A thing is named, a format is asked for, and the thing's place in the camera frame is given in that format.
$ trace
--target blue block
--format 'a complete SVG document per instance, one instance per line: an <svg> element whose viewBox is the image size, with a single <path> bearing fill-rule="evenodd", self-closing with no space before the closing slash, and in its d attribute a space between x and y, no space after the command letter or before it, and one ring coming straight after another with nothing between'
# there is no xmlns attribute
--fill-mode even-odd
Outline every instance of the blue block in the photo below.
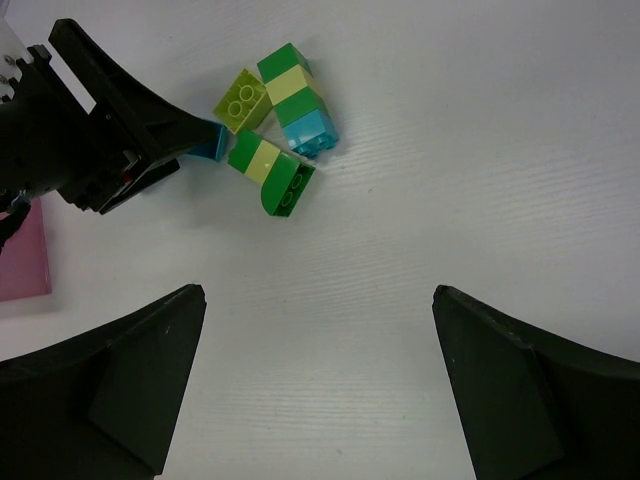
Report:
<svg viewBox="0 0 640 480"><path fill-rule="evenodd" d="M215 162L220 162L227 151L227 143L229 142L229 129L224 125L207 120L211 125L218 129L218 139L215 142L205 143L193 148L187 155L194 157L208 158Z"/></svg>
<svg viewBox="0 0 640 480"><path fill-rule="evenodd" d="M340 141L336 127L322 111L314 110L283 128L289 148L307 158L331 150Z"/></svg>

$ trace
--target toy block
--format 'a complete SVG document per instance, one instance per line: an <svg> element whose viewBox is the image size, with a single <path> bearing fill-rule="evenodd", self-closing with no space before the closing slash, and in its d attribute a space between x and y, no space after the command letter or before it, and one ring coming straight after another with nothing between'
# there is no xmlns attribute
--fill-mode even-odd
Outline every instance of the toy block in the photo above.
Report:
<svg viewBox="0 0 640 480"><path fill-rule="evenodd" d="M233 134L237 134L243 128L251 130L258 127L271 108L267 88L245 68L213 113Z"/></svg>
<svg viewBox="0 0 640 480"><path fill-rule="evenodd" d="M269 215L288 217L315 168L243 130L229 153L229 165L262 186L262 206Z"/></svg>
<svg viewBox="0 0 640 480"><path fill-rule="evenodd" d="M276 50L264 60L258 62L258 70L262 81L269 83L296 65L301 65L310 75L313 75L309 62L291 43Z"/></svg>
<svg viewBox="0 0 640 480"><path fill-rule="evenodd" d="M277 105L305 87L321 95L315 79L300 65L287 70L266 84L272 105Z"/></svg>
<svg viewBox="0 0 640 480"><path fill-rule="evenodd" d="M229 129L224 125L216 122L209 121L218 130L218 138L215 142L205 143L198 145L191 149L187 155L193 155L194 157L208 158L215 162L220 163L222 157L227 151L227 144L229 143Z"/></svg>
<svg viewBox="0 0 640 480"><path fill-rule="evenodd" d="M314 110L283 128L289 148L307 158L316 158L322 150L331 150L340 141L331 118Z"/></svg>
<svg viewBox="0 0 640 480"><path fill-rule="evenodd" d="M329 116L329 110L324 100L309 87L294 93L275 106L276 116L282 128L314 110L321 110Z"/></svg>

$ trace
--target table surface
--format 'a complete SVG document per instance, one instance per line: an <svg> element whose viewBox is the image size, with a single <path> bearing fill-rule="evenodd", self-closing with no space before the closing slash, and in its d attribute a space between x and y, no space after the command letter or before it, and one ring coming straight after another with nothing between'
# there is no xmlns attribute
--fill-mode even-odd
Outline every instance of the table surface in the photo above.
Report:
<svg viewBox="0 0 640 480"><path fill-rule="evenodd" d="M207 292L163 478L472 479L441 283L640 360L636 0L14 0L7 21L35 44L70 16L202 116L292 41L343 137L288 220L196 159L105 217L45 197L54 293L0 305L2 359Z"/></svg>

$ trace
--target green block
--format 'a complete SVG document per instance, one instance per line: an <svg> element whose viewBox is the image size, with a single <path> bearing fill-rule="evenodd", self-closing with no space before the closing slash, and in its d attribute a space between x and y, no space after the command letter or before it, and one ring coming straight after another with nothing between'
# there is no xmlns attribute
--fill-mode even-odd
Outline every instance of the green block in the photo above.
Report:
<svg viewBox="0 0 640 480"><path fill-rule="evenodd" d="M329 116L329 110L324 100L310 87L303 88L275 106L276 115L282 128L318 109Z"/></svg>
<svg viewBox="0 0 640 480"><path fill-rule="evenodd" d="M296 47L287 43L284 47L258 62L258 70L262 75L262 81L269 83L296 65L302 65L310 75L313 75L307 59L302 56Z"/></svg>
<svg viewBox="0 0 640 480"><path fill-rule="evenodd" d="M240 173L246 172L261 142L262 138L259 135L249 130L242 130L238 134L238 143L229 152L229 165Z"/></svg>
<svg viewBox="0 0 640 480"><path fill-rule="evenodd" d="M213 113L233 134L258 127L271 111L267 88L246 68L231 85Z"/></svg>
<svg viewBox="0 0 640 480"><path fill-rule="evenodd" d="M269 215L288 217L315 172L311 165L281 153L262 185L262 206Z"/></svg>

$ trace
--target pink box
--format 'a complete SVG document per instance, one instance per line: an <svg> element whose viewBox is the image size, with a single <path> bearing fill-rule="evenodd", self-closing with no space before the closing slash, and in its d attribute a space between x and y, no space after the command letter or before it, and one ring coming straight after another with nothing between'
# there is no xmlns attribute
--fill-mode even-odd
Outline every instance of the pink box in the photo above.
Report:
<svg viewBox="0 0 640 480"><path fill-rule="evenodd" d="M51 293L40 199L0 255L0 302Z"/></svg>

